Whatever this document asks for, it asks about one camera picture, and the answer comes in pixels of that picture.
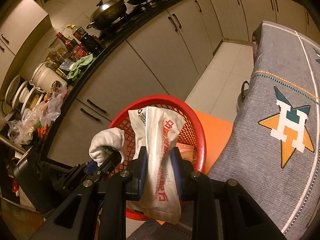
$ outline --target tiled floor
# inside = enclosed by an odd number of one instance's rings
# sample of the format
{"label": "tiled floor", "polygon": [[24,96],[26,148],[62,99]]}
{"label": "tiled floor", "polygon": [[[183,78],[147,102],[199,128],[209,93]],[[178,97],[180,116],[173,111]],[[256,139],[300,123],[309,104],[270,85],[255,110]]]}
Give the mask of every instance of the tiled floor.
{"label": "tiled floor", "polygon": [[224,42],[185,102],[194,110],[233,122],[241,85],[250,81],[252,70],[252,47]]}

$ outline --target cabinet door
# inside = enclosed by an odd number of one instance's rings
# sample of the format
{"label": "cabinet door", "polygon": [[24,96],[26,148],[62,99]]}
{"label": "cabinet door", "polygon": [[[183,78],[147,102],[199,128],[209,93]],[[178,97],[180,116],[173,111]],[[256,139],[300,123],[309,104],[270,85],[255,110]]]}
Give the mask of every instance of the cabinet door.
{"label": "cabinet door", "polygon": [[205,28],[209,35],[212,51],[218,47],[222,40],[220,24],[210,0],[193,0],[202,17]]}
{"label": "cabinet door", "polygon": [[189,51],[167,11],[135,31],[127,41],[169,95],[185,100],[198,80]]}
{"label": "cabinet door", "polygon": [[307,34],[306,36],[320,45],[320,31],[318,30],[315,22],[310,14],[306,11],[307,16]]}
{"label": "cabinet door", "polygon": [[16,55],[33,29],[47,16],[34,0],[20,0],[0,24],[0,39]]}
{"label": "cabinet door", "polygon": [[14,59],[14,54],[0,41],[0,87]]}
{"label": "cabinet door", "polygon": [[113,120],[130,103],[159,94],[168,93],[127,41],[124,41],[93,73],[77,98]]}
{"label": "cabinet door", "polygon": [[223,37],[249,41],[241,0],[211,0],[211,2],[216,11]]}
{"label": "cabinet door", "polygon": [[184,0],[168,9],[186,43],[199,74],[213,58],[207,30],[193,0]]}
{"label": "cabinet door", "polygon": [[277,22],[273,0],[241,0],[247,21],[249,40],[262,21]]}
{"label": "cabinet door", "polygon": [[48,158],[71,167],[91,161],[92,138],[109,124],[107,119],[75,99],[58,128]]}
{"label": "cabinet door", "polygon": [[277,23],[306,35],[306,15],[304,7],[292,0],[274,0]]}

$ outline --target metal pot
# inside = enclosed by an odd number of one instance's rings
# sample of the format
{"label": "metal pot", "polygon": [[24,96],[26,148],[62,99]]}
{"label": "metal pot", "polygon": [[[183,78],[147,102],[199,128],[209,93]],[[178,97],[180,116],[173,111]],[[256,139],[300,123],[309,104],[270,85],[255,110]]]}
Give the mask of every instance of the metal pot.
{"label": "metal pot", "polygon": [[121,15],[124,15],[126,11],[127,6],[124,4],[124,0],[109,0],[94,11],[90,17],[90,23],[87,25],[87,29],[93,27],[100,31]]}

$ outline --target bolt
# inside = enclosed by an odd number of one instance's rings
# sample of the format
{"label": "bolt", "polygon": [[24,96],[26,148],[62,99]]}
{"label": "bolt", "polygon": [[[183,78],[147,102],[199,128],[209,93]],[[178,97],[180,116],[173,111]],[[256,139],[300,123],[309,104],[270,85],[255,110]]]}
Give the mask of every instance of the bolt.
{"label": "bolt", "polygon": [[228,184],[230,186],[236,186],[238,182],[235,179],[228,179]]}
{"label": "bolt", "polygon": [[91,185],[92,185],[92,180],[87,179],[83,182],[83,186],[85,187],[90,187]]}
{"label": "bolt", "polygon": [[124,170],[120,172],[120,176],[121,177],[128,177],[130,174],[130,171]]}
{"label": "bolt", "polygon": [[201,175],[201,173],[199,171],[192,171],[191,172],[192,177],[198,178],[198,177],[200,177],[200,175]]}

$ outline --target black metal frame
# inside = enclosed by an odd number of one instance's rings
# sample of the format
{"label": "black metal frame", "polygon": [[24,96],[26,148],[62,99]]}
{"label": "black metal frame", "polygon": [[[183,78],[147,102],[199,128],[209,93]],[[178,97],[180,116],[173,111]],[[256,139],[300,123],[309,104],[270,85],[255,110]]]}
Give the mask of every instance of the black metal frame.
{"label": "black metal frame", "polygon": [[[61,178],[60,187],[78,186],[47,218],[31,240],[89,240],[94,239],[98,213],[99,240],[123,240],[125,233],[126,200],[140,200],[147,174],[147,151],[141,147],[139,157],[128,163],[127,170],[102,180],[121,161],[117,151],[92,176],[81,174],[87,165],[76,166]],[[191,162],[181,158],[179,149],[171,151],[177,192],[181,201],[194,201],[192,239],[218,240],[218,219],[215,199],[220,202],[223,239],[226,240],[285,240],[272,220],[234,179],[220,182],[194,171]]]}

